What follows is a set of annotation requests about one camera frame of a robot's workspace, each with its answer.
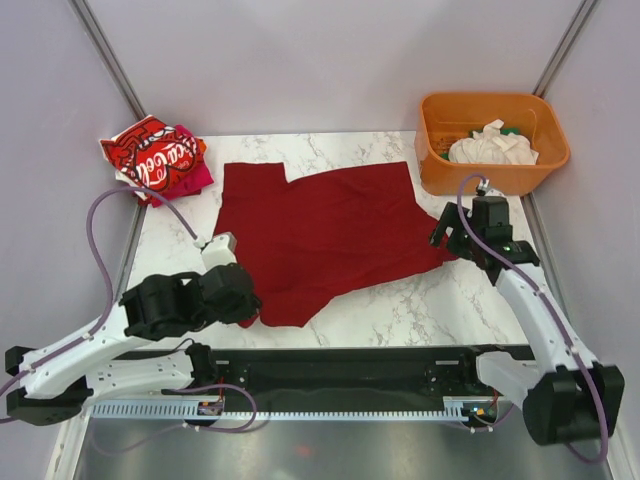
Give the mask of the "dark red t shirt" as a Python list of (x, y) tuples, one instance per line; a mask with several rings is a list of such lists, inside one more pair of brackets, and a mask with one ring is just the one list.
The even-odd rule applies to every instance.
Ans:
[(430, 245), (436, 224), (418, 205), (404, 162), (293, 181), (281, 163), (230, 163), (215, 231), (235, 236), (262, 302), (242, 327), (303, 327), (337, 296), (455, 260)]

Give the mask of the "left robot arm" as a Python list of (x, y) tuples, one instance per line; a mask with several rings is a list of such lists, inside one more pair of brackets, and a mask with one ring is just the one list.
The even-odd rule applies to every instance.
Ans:
[(39, 350), (7, 350), (5, 369), (16, 383), (1, 391), (7, 416), (49, 426), (100, 400), (150, 392), (219, 394), (220, 371), (205, 345), (147, 358), (133, 352), (215, 323), (242, 323), (261, 306), (251, 276), (236, 263), (204, 274), (151, 275), (126, 291), (105, 319)]

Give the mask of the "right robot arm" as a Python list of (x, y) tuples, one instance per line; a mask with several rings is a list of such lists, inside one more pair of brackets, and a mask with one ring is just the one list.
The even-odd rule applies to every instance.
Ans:
[(613, 435), (625, 380), (602, 364), (579, 338), (549, 291), (540, 260), (513, 237), (509, 205), (500, 196), (477, 196), (471, 208), (445, 205), (429, 242), (482, 270), (514, 313), (534, 356), (527, 366), (510, 354), (483, 353), (458, 368), (458, 381), (477, 394), (492, 387), (522, 413), (539, 445)]

